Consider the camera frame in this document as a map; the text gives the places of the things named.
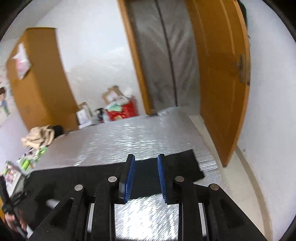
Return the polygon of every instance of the wooden cabinet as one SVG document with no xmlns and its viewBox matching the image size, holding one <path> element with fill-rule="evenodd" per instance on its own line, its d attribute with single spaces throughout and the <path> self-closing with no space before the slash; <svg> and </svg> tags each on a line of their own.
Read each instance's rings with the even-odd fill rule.
<svg viewBox="0 0 296 241">
<path fill-rule="evenodd" d="M 17 76 L 18 44 L 23 43 L 32 67 L 20 80 Z M 19 113 L 28 130 L 36 126 L 61 125 L 77 130 L 78 106 L 59 56 L 55 28 L 28 28 L 7 61 L 7 76 Z"/>
</svg>

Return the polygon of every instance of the baseboard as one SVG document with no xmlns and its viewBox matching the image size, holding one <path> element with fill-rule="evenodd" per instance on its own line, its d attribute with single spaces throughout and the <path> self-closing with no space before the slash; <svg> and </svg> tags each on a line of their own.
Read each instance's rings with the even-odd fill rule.
<svg viewBox="0 0 296 241">
<path fill-rule="evenodd" d="M 243 155 L 242 151 L 238 148 L 238 146 L 236 147 L 235 152 L 236 152 L 238 158 L 240 159 L 242 166 L 244 167 L 244 169 L 248 175 L 248 178 L 252 184 L 252 187 L 255 191 L 255 195 L 257 197 L 258 204 L 259 204 L 259 208 L 261 210 L 265 237 L 268 241 L 271 241 L 272 240 L 271 221 L 270 221 L 269 212 L 268 212 L 266 203 L 264 201 L 264 197 L 263 197 L 261 188 L 260 188 L 260 186 L 257 182 L 257 179 L 256 179 L 251 167 L 249 166 L 245 156 Z"/>
</svg>

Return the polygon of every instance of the beige cloth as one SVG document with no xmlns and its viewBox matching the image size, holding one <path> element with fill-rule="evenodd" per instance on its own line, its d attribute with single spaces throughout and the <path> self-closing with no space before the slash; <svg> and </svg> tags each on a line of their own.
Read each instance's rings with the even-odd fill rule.
<svg viewBox="0 0 296 241">
<path fill-rule="evenodd" d="M 49 127 L 50 125 L 32 128 L 29 134 L 21 139 L 24 147 L 38 149 L 41 146 L 48 146 L 51 144 L 54 139 L 54 130 Z"/>
</svg>

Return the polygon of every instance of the floor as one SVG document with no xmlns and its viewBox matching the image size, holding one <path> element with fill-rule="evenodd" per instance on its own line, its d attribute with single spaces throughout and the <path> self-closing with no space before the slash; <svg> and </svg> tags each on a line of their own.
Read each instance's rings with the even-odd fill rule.
<svg viewBox="0 0 296 241">
<path fill-rule="evenodd" d="M 265 235 L 261 210 L 255 191 L 237 154 L 234 152 L 228 166 L 223 167 L 202 117 L 200 115 L 189 117 L 213 154 L 221 172 L 222 179 L 228 187 L 228 195 L 235 201 L 241 210 L 244 211 L 261 233 Z"/>
</svg>

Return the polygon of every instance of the silver screw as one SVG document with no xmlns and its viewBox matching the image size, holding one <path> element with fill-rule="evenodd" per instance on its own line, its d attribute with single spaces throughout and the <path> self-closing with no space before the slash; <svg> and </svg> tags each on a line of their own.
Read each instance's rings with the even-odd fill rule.
<svg viewBox="0 0 296 241">
<path fill-rule="evenodd" d="M 117 177 L 114 177 L 114 176 L 109 177 L 108 178 L 108 181 L 111 182 L 111 183 L 116 182 L 117 181 Z"/>
<path fill-rule="evenodd" d="M 210 188 L 214 191 L 217 191 L 219 189 L 219 186 L 217 184 L 213 183 L 210 185 Z"/>
<path fill-rule="evenodd" d="M 182 177 L 182 176 L 176 176 L 176 177 L 175 177 L 175 180 L 176 180 L 177 182 L 183 182 L 183 181 L 184 181 L 184 177 Z"/>
<path fill-rule="evenodd" d="M 76 186 L 74 187 L 74 189 L 75 189 L 76 191 L 80 191 L 82 188 L 83 188 L 83 186 L 82 186 L 81 184 L 78 184 L 78 185 L 76 185 Z"/>
</svg>

